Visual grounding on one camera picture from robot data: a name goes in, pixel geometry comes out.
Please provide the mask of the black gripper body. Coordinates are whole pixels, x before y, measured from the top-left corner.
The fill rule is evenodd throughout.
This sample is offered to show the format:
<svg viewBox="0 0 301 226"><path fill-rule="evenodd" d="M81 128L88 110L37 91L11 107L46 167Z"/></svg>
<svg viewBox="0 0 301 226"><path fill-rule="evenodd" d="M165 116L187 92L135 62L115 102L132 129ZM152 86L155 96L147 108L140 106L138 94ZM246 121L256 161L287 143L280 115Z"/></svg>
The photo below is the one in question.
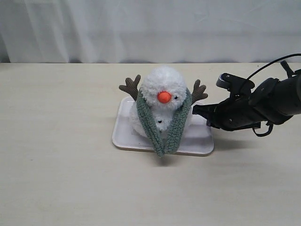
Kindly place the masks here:
<svg viewBox="0 0 301 226"><path fill-rule="evenodd" d="M206 124L226 131L260 128L260 123L266 121L263 115L249 105L249 98L246 96L227 98L214 104L210 110Z"/></svg>

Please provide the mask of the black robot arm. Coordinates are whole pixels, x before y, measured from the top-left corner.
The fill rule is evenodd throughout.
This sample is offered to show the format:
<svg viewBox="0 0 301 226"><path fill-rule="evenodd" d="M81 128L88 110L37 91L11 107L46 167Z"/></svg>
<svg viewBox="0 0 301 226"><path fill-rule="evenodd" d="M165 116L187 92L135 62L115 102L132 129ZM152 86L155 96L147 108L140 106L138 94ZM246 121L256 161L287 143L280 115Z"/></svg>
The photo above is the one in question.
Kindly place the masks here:
<svg viewBox="0 0 301 226"><path fill-rule="evenodd" d="M245 78L220 75L216 85L230 92L218 104L194 105L192 113L207 120L207 125L225 131L258 129L265 121L281 125L301 113L301 72L285 80L268 78L258 87Z"/></svg>

